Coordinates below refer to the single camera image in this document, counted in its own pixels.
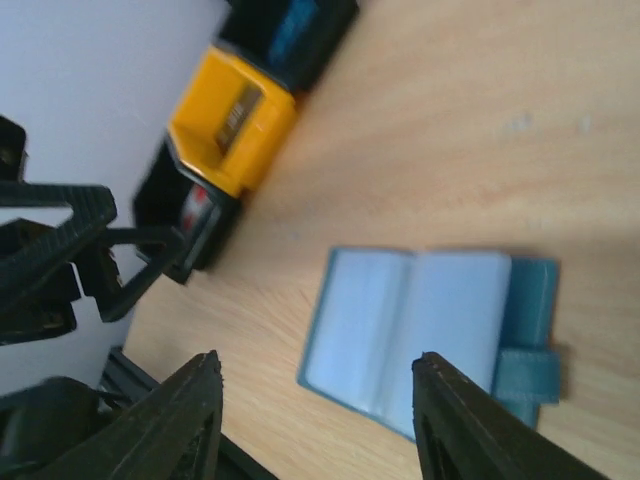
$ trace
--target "yellow container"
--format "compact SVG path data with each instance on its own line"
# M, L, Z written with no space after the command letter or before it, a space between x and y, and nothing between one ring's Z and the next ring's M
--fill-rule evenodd
M210 47L169 122L179 161L234 198L260 184L296 119L294 98Z

